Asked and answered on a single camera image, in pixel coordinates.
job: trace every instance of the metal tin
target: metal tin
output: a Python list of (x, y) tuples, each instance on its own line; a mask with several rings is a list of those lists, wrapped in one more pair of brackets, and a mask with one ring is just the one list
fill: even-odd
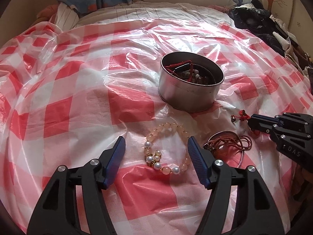
[[(208, 69), (217, 83), (215, 85), (198, 85), (186, 82), (170, 74), (164, 68), (164, 66), (187, 60)], [(161, 60), (158, 90), (161, 98), (175, 109), (190, 113), (199, 112), (207, 110), (213, 105), (224, 78), (222, 69), (210, 59), (190, 52), (173, 52), (165, 55)]]

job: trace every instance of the brown cord necklace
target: brown cord necklace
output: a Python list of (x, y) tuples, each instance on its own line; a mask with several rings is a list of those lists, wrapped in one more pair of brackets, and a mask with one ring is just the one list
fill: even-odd
[(250, 150), (252, 148), (252, 140), (248, 136), (239, 137), (234, 132), (223, 131), (213, 135), (211, 138), (209, 138), (208, 142), (203, 146), (204, 149), (210, 150), (213, 156), (215, 156), (217, 152), (221, 150), (225, 151), (229, 147), (234, 147), (237, 149), (235, 155), (241, 153), (241, 159), (237, 167), (239, 168), (244, 159), (245, 151)]

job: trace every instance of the checkered tablecloth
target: checkered tablecloth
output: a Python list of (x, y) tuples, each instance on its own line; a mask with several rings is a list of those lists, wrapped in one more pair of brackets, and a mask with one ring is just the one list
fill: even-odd
[[(210, 110), (188, 114), (159, 97), (160, 60), (172, 51), (204, 55), (221, 66), (225, 82)], [(82, 166), (126, 139), (115, 183), (103, 191), (118, 235), (194, 234), (210, 191), (193, 166), (165, 176), (143, 158), (145, 136), (157, 123), (176, 121), (203, 144), (213, 133), (248, 134), (230, 115), (312, 112), (309, 81), (264, 42), (226, 24), (138, 19), (62, 32), (39, 23), (0, 50), (0, 199), (25, 231), (36, 202), (59, 165)], [(178, 164), (185, 147), (177, 135), (159, 139), (162, 162)], [(236, 166), (240, 156), (229, 164)], [(288, 196), (294, 164), (267, 135), (253, 138), (243, 166), (255, 165), (290, 226)], [(88, 230), (78, 207), (81, 226)], [(231, 227), (232, 189), (224, 231)]]

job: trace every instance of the pearl bracelet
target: pearl bracelet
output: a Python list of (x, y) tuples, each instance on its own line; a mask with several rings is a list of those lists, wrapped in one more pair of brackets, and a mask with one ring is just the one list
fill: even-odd
[(179, 167), (174, 167), (173, 169), (171, 169), (168, 166), (163, 167), (161, 165), (160, 163), (160, 159), (162, 155), (161, 151), (156, 150), (153, 155), (151, 147), (152, 147), (152, 142), (156, 139), (158, 133), (163, 131), (163, 129), (166, 129), (166, 130), (171, 129), (172, 132), (175, 132), (175, 130), (177, 130), (178, 134), (181, 136), (185, 144), (187, 144), (187, 141), (190, 138), (189, 132), (185, 131), (182, 126), (179, 126), (176, 123), (159, 124), (157, 128), (153, 129), (150, 132), (150, 134), (148, 134), (146, 137), (147, 141), (144, 144), (144, 154), (145, 154), (146, 162), (149, 167), (154, 167), (155, 170), (160, 170), (165, 175), (169, 175), (170, 173), (173, 173), (176, 175), (176, 174), (179, 174), (181, 171), (187, 170), (188, 165), (190, 164), (190, 157), (188, 153), (186, 152), (183, 163)]

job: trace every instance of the plastic sheet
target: plastic sheet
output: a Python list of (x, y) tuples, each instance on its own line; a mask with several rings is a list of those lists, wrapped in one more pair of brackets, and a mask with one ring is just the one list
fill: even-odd
[[(195, 52), (221, 66), (225, 81), (210, 110), (188, 114), (159, 97), (160, 60), (172, 51)], [(39, 23), (0, 54), (0, 198), (24, 231), (59, 165), (82, 166), (122, 135), (126, 153), (115, 183), (103, 192), (117, 234), (194, 234), (210, 191), (192, 165), (177, 176), (149, 168), (143, 156), (149, 131), (176, 121), (203, 144), (223, 130), (249, 134), (246, 122), (230, 121), (241, 109), (268, 116), (312, 112), (309, 81), (260, 39), (226, 24), (138, 19), (63, 33)], [(267, 135), (254, 137), (242, 168), (257, 167), (288, 230), (294, 165), (275, 148)], [(170, 135), (153, 149), (173, 166), (186, 147)], [(231, 227), (235, 198), (233, 188), (224, 231)], [(88, 230), (79, 193), (78, 207)]]

